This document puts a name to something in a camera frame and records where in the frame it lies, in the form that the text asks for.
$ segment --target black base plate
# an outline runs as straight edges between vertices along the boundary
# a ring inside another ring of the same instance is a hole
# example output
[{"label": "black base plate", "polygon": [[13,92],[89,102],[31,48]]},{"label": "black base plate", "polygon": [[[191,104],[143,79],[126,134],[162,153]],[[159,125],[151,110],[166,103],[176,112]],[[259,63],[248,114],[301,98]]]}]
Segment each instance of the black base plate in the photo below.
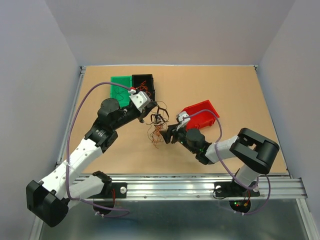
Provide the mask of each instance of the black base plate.
[{"label": "black base plate", "polygon": [[[234,189],[231,186],[231,183],[229,181],[219,181],[215,184],[215,187],[217,189],[217,186],[221,186],[219,188],[219,192],[215,191],[215,196],[217,198],[232,198],[232,197],[245,197],[248,196],[248,191],[241,191],[239,189]],[[250,190],[251,197],[259,197],[260,192],[255,192],[253,190]]]},{"label": "black base plate", "polygon": [[[115,198],[116,199],[125,199],[127,198],[127,192],[121,193],[120,188],[125,187],[128,189],[128,184],[126,182],[112,182],[111,184],[111,190],[114,189],[115,191]],[[96,195],[93,195],[90,197],[91,199],[112,199],[112,193],[111,191],[108,192],[108,194],[99,193]]]},{"label": "black base plate", "polygon": [[247,203],[247,206],[244,205],[245,203],[247,203],[247,201],[229,201],[230,207],[233,210],[246,214],[251,208],[251,201]]}]

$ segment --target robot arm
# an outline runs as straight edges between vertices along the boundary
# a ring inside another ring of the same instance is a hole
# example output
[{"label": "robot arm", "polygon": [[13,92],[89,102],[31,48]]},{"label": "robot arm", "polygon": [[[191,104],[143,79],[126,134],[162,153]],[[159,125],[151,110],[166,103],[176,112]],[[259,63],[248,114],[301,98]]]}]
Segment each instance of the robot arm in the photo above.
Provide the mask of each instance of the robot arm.
[{"label": "robot arm", "polygon": [[65,160],[39,182],[33,180],[27,185],[27,208],[50,227],[59,224],[68,210],[79,202],[70,200],[66,193],[67,165],[69,166],[69,189],[73,198],[86,199],[111,188],[111,178],[100,171],[93,173],[80,183],[71,184],[117,139],[116,129],[135,119],[143,123],[143,118],[157,106],[157,103],[151,101],[145,92],[136,92],[133,89],[129,92],[131,96],[128,106],[120,108],[119,102],[114,98],[108,98],[101,103],[97,119],[71,153],[69,163]]},{"label": "robot arm", "polygon": [[[276,142],[248,128],[243,128],[228,140],[210,143],[198,129],[186,130],[190,120],[188,116],[185,111],[181,112],[177,116],[177,124],[170,125],[166,131],[160,132],[166,144],[181,143],[204,165],[220,161],[219,157],[222,160],[239,158],[244,165],[236,173],[236,178],[246,187],[252,185],[260,174],[266,175],[270,172],[280,149]],[[231,185],[237,185],[239,191],[246,191],[235,181],[232,181]]]}]

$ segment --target metal extrusion frame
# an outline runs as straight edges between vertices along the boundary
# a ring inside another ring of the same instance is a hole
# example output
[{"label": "metal extrusion frame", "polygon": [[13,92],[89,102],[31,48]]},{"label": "metal extrusion frame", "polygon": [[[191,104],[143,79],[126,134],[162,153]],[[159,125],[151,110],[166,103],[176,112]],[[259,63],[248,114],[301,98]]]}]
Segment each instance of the metal extrusion frame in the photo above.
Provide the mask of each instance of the metal extrusion frame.
[{"label": "metal extrusion frame", "polygon": [[[70,129],[72,117],[76,110],[79,92],[86,72],[81,67],[79,82],[69,116],[67,130],[59,152],[57,165],[63,161],[66,149],[67,134]],[[89,174],[82,174],[75,180],[75,184],[88,178]],[[218,201],[212,197],[213,189],[222,181],[231,181],[228,174],[109,174],[113,182],[126,182],[127,197],[117,201]],[[271,183],[270,199],[296,199],[300,214],[310,240],[319,240],[319,234],[313,217],[306,203],[306,190],[301,179],[293,179],[288,173],[276,173],[269,176]],[[266,199],[269,185],[266,177],[259,179],[259,197],[252,199]],[[225,200],[239,200],[239,197]],[[39,240],[44,222],[35,217],[29,240]]]}]

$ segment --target gray wall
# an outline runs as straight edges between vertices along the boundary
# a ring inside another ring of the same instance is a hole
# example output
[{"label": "gray wall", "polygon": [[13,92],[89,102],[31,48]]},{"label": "gray wall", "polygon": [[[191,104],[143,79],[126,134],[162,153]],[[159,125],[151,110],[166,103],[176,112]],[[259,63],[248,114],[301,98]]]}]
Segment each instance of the gray wall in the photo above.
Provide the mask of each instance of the gray wall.
[{"label": "gray wall", "polygon": [[252,65],[295,0],[46,2],[81,65]]},{"label": "gray wall", "polygon": [[320,229],[320,1],[297,0],[258,67],[288,169]]},{"label": "gray wall", "polygon": [[26,185],[54,167],[79,67],[44,0],[0,7],[0,239],[28,239]]}]

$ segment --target wooden board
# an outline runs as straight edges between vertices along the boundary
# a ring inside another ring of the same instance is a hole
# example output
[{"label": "wooden board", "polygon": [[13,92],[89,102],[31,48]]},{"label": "wooden board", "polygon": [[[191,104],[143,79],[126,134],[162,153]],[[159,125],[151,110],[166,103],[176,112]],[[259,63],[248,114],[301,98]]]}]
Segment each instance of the wooden board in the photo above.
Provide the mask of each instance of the wooden board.
[{"label": "wooden board", "polygon": [[[112,76],[153,74],[156,100],[168,107],[170,124],[187,106],[210,100],[223,127],[222,140],[236,135],[241,128],[250,128],[277,141],[256,72],[252,66],[90,66],[86,68],[79,93],[82,100],[97,83]],[[110,86],[95,89],[76,120],[70,150],[74,150],[97,117],[101,102],[110,96]],[[105,154],[89,165],[85,173],[103,171],[108,174],[190,174],[226,173],[220,163],[202,165],[182,145],[158,144],[155,148],[147,136],[149,126],[138,120],[117,130],[118,139]],[[219,136],[218,124],[201,129],[208,142]],[[232,158],[225,161],[232,172],[243,163]],[[286,165],[279,153],[271,172],[285,173]]]}]

